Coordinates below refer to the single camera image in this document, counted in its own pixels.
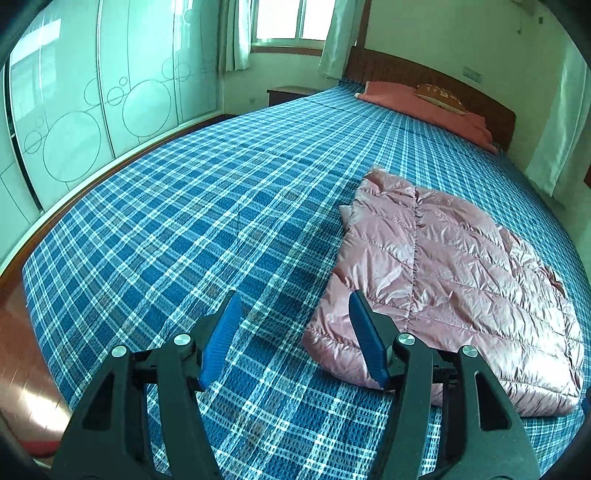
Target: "wooden nightstand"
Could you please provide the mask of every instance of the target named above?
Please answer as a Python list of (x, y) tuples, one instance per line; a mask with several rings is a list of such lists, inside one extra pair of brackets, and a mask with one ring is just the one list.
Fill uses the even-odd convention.
[(267, 93), (269, 94), (269, 106), (291, 102), (298, 98), (309, 97), (310, 95), (314, 95), (321, 91), (322, 90), (316, 90), (315, 88), (295, 87), (293, 85), (272, 88), (267, 90)]

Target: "pink down jacket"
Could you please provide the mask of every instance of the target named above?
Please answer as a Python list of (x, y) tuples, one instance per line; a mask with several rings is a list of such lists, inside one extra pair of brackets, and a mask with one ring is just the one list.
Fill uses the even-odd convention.
[[(473, 204), (383, 170), (363, 178), (302, 343), (334, 376), (379, 388), (349, 319), (357, 289), (432, 348), (476, 347), (520, 415), (566, 415), (577, 405), (583, 344), (561, 279)], [(434, 405), (441, 395), (433, 385)]]

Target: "metal screw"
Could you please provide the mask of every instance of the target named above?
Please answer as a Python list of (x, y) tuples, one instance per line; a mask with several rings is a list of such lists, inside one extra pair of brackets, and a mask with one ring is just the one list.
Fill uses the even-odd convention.
[(472, 358), (478, 356), (478, 350), (476, 350), (472, 345), (464, 345), (462, 347), (462, 352), (464, 355)]
[(186, 333), (181, 333), (180, 335), (174, 337), (174, 343), (176, 343), (179, 346), (187, 345), (190, 341), (191, 337)]
[(115, 358), (119, 358), (120, 356), (124, 356), (127, 353), (127, 348), (123, 345), (116, 346), (111, 350), (111, 355)]
[(414, 345), (415, 338), (410, 333), (401, 333), (398, 335), (398, 341), (403, 345)]

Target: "red object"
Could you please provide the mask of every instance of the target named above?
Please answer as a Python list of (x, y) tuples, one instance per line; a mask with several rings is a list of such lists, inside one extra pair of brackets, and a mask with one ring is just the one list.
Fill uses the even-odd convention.
[(35, 458), (48, 458), (56, 454), (60, 442), (21, 442), (21, 446)]
[(419, 98), (415, 92), (414, 88), (400, 83), (367, 82), (365, 92), (356, 96), (365, 102), (444, 128), (495, 155), (499, 153), (492, 145), (492, 135), (486, 129), (484, 117), (471, 112), (458, 115)]

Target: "white wall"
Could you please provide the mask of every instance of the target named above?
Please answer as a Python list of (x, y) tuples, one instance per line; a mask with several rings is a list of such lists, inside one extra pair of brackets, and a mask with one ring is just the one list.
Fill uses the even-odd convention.
[[(366, 48), (439, 70), (513, 110), (509, 157), (525, 170), (558, 85), (562, 35), (541, 4), (530, 17), (511, 0), (373, 0)], [(464, 77), (464, 66), (482, 83)]]
[(240, 115), (268, 106), (268, 89), (285, 85), (326, 90), (338, 81), (317, 72), (320, 57), (290, 53), (252, 53), (250, 68), (226, 72), (225, 112)]

